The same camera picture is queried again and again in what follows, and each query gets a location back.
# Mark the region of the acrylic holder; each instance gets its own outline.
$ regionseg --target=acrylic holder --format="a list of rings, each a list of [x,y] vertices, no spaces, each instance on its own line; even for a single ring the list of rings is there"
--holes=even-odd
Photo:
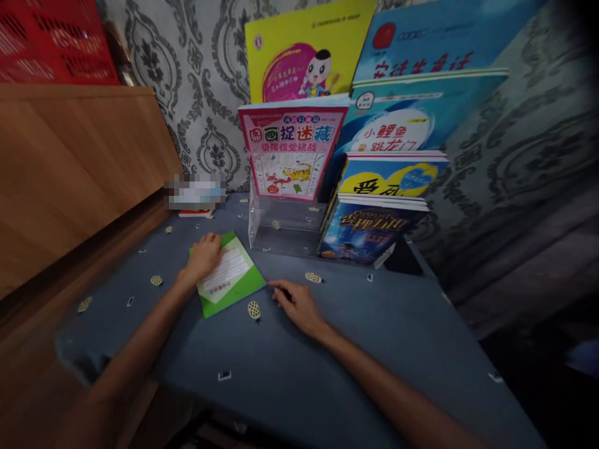
[[[318,257],[328,204],[260,196],[250,180],[250,248],[291,256]]]

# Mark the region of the hand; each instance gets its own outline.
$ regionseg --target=hand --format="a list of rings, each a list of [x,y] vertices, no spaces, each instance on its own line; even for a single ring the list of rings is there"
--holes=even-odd
[[[307,336],[318,340],[330,330],[329,325],[318,311],[307,286],[284,279],[270,281],[268,285],[275,288],[273,299],[278,301],[291,321]],[[291,300],[287,299],[284,291],[289,293]]]
[[[222,239],[220,235],[208,233],[195,242],[187,266],[181,271],[179,278],[191,286],[206,279],[225,254],[225,250],[220,247]]]

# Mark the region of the blue book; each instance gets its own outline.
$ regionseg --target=blue book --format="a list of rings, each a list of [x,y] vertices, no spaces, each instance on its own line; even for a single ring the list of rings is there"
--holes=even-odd
[[[370,265],[429,211],[426,202],[378,201],[339,194],[325,225],[318,254]]]
[[[374,15],[354,83],[488,67],[545,0],[438,0]]]
[[[507,76],[505,69],[478,69],[354,85],[319,199],[330,197],[345,153],[439,148]]]
[[[448,165],[440,151],[352,152],[348,153],[338,192],[415,197],[423,194]]]

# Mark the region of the yellow book cover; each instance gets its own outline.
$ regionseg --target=yellow book cover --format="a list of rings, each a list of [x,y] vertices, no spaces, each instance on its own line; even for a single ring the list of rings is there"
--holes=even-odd
[[[376,0],[344,0],[245,24],[251,102],[349,92]]]

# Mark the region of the forearm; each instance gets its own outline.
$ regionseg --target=forearm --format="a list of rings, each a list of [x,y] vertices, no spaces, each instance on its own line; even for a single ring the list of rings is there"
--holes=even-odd
[[[175,281],[92,386],[89,400],[118,402],[141,385],[192,288],[190,282]]]
[[[326,327],[316,336],[416,448],[482,448],[478,439],[376,359]]]

